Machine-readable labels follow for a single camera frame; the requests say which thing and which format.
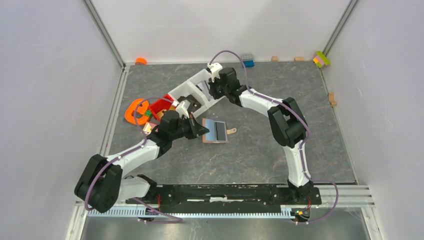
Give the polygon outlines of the tan leather card holder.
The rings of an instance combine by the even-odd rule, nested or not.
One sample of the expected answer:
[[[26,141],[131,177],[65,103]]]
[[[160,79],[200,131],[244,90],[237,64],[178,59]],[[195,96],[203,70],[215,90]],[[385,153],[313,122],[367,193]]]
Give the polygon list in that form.
[[[209,130],[202,136],[203,143],[209,144],[225,144],[228,143],[228,135],[237,132],[237,128],[227,129],[224,121],[216,121],[209,118],[202,119],[202,126]]]

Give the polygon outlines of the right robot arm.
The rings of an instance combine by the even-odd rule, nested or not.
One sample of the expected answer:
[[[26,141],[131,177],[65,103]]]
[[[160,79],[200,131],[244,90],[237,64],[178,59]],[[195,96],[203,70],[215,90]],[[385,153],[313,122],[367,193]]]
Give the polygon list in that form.
[[[268,117],[275,141],[283,147],[289,170],[289,199],[302,204],[309,198],[314,185],[307,168],[304,151],[309,127],[297,102],[292,98],[273,98],[241,85],[234,68],[209,65],[206,71],[209,94],[218,100],[226,97],[232,104],[254,110]]]

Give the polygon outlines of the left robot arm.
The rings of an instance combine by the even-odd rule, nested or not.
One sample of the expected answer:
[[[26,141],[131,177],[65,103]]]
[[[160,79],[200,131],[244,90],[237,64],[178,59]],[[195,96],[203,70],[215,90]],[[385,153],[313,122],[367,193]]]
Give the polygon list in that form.
[[[74,194],[84,201],[87,211],[107,212],[116,202],[139,198],[145,204],[153,203],[157,190],[142,177],[125,179],[137,167],[160,158],[175,140],[196,139],[209,133],[209,129],[196,121],[192,114],[180,116],[170,110],[160,119],[149,135],[140,143],[119,153],[93,155],[87,162]]]

